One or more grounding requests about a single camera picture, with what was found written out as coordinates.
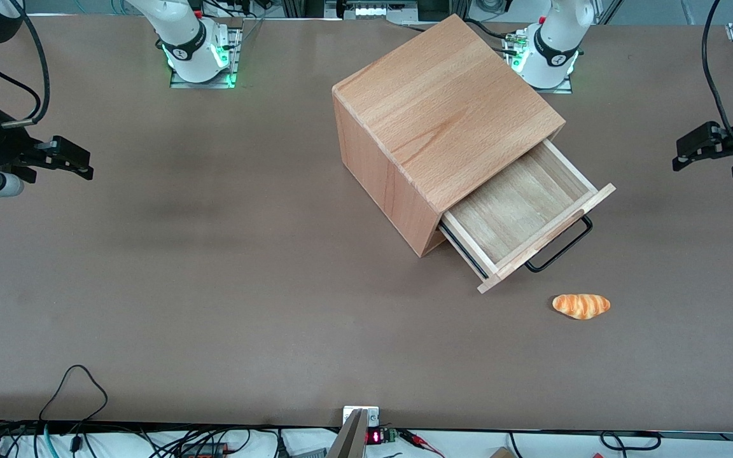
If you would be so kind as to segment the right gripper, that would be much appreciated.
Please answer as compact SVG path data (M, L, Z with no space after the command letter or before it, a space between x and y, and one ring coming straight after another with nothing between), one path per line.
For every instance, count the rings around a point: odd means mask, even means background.
M0 110L0 123L14 119ZM76 174L87 181L93 180L90 152L60 135L41 142L32 138L25 128L0 127L0 171L9 167L9 174L25 183L37 181L37 171L30 166L44 169L61 169Z

